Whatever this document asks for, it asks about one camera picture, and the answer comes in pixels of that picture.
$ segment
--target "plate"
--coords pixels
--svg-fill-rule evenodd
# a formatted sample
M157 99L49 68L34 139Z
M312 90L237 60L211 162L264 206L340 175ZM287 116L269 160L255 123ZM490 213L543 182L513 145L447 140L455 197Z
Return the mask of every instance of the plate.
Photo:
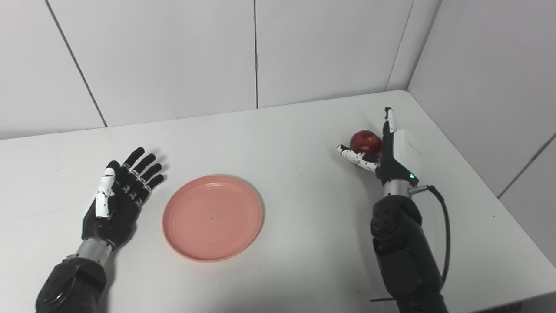
M168 201L162 217L168 244L200 262L240 253L253 242L261 223L257 193L228 175L204 176L183 185Z

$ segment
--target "table surface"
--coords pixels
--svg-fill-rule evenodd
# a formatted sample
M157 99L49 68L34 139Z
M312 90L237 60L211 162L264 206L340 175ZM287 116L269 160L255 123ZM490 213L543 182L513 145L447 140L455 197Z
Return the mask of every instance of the table surface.
M556 291L556 269L411 95L393 91L0 141L0 311L33 311L52 267L79 246L104 167L141 145L159 156L167 179L108 261L108 312L397 312L369 302L388 296L369 233L382 187L335 151L361 129L379 133L384 106L421 138L422 182L446 198L450 312ZM264 221L239 255L198 263L168 246L161 218L180 186L208 174L252 184ZM440 205L430 194L415 201L442 267Z

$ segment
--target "robotic arm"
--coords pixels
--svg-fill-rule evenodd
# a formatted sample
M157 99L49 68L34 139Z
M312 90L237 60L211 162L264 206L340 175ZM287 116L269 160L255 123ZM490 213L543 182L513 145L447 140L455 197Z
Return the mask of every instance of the robotic arm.
M145 153L137 148L122 166L111 161L101 178L95 200L83 219L82 242L52 272L38 294L37 313L96 313L98 299L106 286L104 264L110 253L127 242L142 205L164 177L149 154L133 169Z
M445 209L444 200L434 186L417 186L423 157L416 148L416 139L409 131L397 128L392 108L386 107L385 111L380 159L368 159L365 153L356 153L344 145L336 149L359 167L375 172L383 183L384 198L373 206L370 227L384 284L400 312L448 313L440 294L448 263L441 276L411 196L428 189Z

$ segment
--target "silver wrist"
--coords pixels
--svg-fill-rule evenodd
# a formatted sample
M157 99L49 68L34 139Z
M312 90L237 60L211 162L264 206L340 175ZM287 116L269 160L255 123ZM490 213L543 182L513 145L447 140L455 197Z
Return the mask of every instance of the silver wrist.
M407 180L392 179L384 184L384 196L403 195L404 197L411 198L409 188L411 188L411 185Z
M87 238L81 242L77 252L74 255L68 256L68 258L86 258L104 266L110 256L110 252L112 252L112 246L107 241L99 238Z

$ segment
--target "red apple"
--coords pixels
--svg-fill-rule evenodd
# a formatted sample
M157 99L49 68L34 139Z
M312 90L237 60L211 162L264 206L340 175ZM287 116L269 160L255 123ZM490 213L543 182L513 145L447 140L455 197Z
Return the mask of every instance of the red apple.
M382 140L370 130L358 131L351 137L349 148L358 153L378 156L382 149Z

